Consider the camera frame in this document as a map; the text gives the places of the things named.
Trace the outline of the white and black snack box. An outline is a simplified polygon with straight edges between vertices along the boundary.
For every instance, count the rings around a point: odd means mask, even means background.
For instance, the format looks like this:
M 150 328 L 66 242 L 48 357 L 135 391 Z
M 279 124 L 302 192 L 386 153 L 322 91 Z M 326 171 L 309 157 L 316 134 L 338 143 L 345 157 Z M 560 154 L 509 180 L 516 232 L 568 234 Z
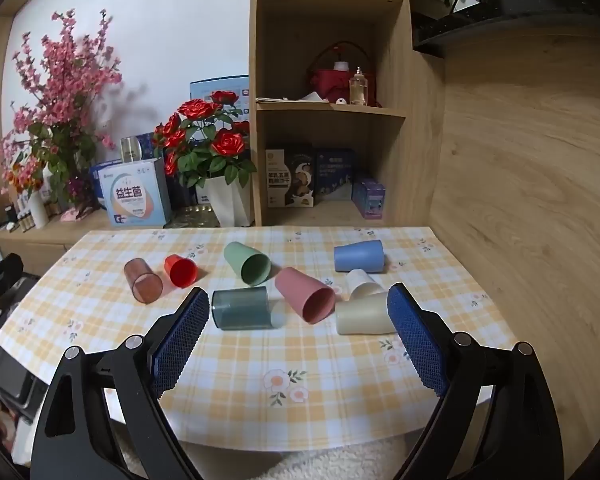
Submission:
M 267 150 L 266 198 L 270 208 L 314 206 L 312 154 L 299 150 Z

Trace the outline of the pink plastic cup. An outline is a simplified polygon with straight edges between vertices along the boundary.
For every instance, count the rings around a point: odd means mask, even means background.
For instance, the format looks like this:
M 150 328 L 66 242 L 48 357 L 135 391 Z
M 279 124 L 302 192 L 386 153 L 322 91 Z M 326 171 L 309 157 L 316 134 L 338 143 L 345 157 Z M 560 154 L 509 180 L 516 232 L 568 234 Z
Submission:
M 336 294 L 316 278 L 294 268 L 283 268 L 275 278 L 275 287 L 302 320 L 317 324 L 332 314 Z

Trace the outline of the beige plastic cup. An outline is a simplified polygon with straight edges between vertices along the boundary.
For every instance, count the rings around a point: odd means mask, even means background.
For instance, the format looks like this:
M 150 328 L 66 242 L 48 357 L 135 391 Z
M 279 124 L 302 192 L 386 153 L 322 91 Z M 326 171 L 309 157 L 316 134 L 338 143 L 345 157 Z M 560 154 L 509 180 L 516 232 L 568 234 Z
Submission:
M 339 335 L 388 335 L 396 328 L 388 315 L 388 292 L 378 292 L 336 304 L 336 330 Z

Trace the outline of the red plastic cup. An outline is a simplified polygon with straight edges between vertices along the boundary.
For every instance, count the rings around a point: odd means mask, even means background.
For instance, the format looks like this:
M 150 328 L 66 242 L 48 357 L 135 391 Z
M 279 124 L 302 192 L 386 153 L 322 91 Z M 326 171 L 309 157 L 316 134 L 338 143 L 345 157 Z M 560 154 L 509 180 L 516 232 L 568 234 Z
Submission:
M 179 255 L 170 255 L 164 259 L 163 267 L 166 276 L 177 288 L 187 288 L 196 282 L 198 268 L 193 260 Z

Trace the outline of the wooden shelf unit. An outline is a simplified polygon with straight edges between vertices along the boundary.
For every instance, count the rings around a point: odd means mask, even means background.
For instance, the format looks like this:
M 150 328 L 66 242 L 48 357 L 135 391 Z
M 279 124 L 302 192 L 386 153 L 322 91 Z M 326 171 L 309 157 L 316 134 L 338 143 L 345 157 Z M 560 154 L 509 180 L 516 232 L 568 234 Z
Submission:
M 385 188 L 382 224 L 428 223 L 444 68 L 414 49 L 410 0 L 251 0 L 249 78 L 258 168 L 274 148 L 349 150 Z

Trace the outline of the dark blue box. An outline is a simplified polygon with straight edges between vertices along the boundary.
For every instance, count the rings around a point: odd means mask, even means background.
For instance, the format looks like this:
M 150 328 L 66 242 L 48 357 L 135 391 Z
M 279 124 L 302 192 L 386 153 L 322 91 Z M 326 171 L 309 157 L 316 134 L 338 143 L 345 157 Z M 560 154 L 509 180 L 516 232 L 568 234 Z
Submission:
M 350 200 L 355 154 L 350 148 L 321 148 L 315 153 L 315 198 Z

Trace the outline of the white plastic cup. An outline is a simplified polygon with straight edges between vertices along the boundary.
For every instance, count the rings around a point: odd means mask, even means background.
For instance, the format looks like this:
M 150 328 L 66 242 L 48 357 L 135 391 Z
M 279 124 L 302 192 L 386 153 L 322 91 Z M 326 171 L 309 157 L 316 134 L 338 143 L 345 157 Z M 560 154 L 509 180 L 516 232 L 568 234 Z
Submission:
M 362 269 L 351 270 L 346 276 L 349 299 L 358 300 L 381 294 L 385 289 Z

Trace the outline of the light blue probiotic box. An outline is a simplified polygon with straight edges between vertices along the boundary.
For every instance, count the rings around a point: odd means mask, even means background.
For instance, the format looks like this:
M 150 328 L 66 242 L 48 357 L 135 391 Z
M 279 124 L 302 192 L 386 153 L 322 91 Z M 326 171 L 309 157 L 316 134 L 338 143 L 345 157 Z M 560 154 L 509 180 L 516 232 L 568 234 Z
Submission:
M 98 172 L 109 221 L 114 228 L 163 228 L 172 217 L 161 158 L 125 162 Z

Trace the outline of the purple small box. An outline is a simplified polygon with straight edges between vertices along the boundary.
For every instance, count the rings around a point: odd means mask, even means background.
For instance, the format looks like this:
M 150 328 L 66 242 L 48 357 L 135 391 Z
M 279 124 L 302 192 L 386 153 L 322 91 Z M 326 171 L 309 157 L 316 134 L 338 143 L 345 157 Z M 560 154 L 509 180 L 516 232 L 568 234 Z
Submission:
M 353 185 L 352 202 L 367 220 L 382 219 L 385 196 L 385 187 L 375 179 L 358 179 Z

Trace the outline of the yellow plaid tablecloth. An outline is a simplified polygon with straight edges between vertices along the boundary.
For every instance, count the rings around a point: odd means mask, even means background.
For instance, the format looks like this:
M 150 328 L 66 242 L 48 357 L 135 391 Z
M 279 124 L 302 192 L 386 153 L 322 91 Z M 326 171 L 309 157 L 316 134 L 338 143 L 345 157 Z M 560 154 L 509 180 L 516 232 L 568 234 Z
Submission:
M 116 348 L 175 311 L 183 289 L 167 287 L 152 304 L 132 295 L 125 263 L 144 259 L 161 272 L 167 256 L 195 261 L 207 292 L 240 286 L 225 261 L 230 242 L 264 252 L 276 268 L 294 268 L 347 299 L 334 249 L 380 240 L 385 271 L 377 283 L 401 283 L 451 330 L 480 344 L 515 341 L 501 312 L 427 228 L 277 228 L 93 231 L 62 255 L 0 329 L 0 346 L 49 382 L 65 350 Z M 341 336 L 334 318 L 303 322 L 273 282 L 279 314 L 272 330 L 224 332 L 208 323 L 176 387 L 161 406 L 188 443 L 257 452 L 340 448 L 407 434 L 426 424 L 437 398 L 425 388 L 397 336 Z

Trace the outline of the glass perfume bottle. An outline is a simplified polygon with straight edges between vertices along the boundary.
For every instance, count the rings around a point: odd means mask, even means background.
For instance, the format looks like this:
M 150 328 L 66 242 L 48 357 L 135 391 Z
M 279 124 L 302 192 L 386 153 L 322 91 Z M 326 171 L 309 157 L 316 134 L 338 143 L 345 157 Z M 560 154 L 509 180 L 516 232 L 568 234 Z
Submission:
M 358 67 L 349 81 L 350 103 L 356 106 L 368 104 L 368 82 L 361 67 Z

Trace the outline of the blue plastic cup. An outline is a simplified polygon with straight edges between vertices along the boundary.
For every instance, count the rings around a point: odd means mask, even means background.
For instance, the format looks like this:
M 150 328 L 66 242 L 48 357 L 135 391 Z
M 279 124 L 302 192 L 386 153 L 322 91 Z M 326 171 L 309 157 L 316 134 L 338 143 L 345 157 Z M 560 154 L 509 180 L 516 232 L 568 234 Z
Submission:
M 366 240 L 334 248 L 337 272 L 363 270 L 368 274 L 382 273 L 385 269 L 384 246 L 380 240 Z

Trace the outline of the brown transparent cup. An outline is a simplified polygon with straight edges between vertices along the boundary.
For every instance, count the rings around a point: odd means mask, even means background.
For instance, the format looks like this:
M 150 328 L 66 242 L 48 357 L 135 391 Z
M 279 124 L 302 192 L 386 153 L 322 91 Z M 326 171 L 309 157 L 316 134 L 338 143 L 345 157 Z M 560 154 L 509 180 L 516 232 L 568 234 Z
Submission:
M 143 258 L 125 263 L 123 272 L 133 297 L 141 304 L 152 304 L 163 292 L 163 282 Z

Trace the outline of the teal transparent cup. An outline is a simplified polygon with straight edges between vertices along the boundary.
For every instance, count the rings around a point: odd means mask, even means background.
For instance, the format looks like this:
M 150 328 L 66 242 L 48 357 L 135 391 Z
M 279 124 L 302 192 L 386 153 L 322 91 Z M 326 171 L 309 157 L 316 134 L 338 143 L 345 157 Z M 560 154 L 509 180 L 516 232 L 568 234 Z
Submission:
M 264 286 L 216 290 L 211 313 L 219 330 L 264 330 L 271 328 L 268 292 Z

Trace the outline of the low wooden cabinet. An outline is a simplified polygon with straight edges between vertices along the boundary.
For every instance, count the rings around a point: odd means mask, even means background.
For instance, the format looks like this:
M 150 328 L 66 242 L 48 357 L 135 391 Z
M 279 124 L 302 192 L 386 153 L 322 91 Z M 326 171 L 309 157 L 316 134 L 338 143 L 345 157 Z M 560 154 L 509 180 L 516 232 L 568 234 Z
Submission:
M 54 217 L 41 229 L 34 226 L 23 231 L 20 226 L 9 232 L 1 228 L 0 249 L 4 256 L 12 252 L 17 254 L 22 260 L 24 272 L 42 276 L 88 232 L 113 228 L 103 209 L 77 222 L 62 222 Z

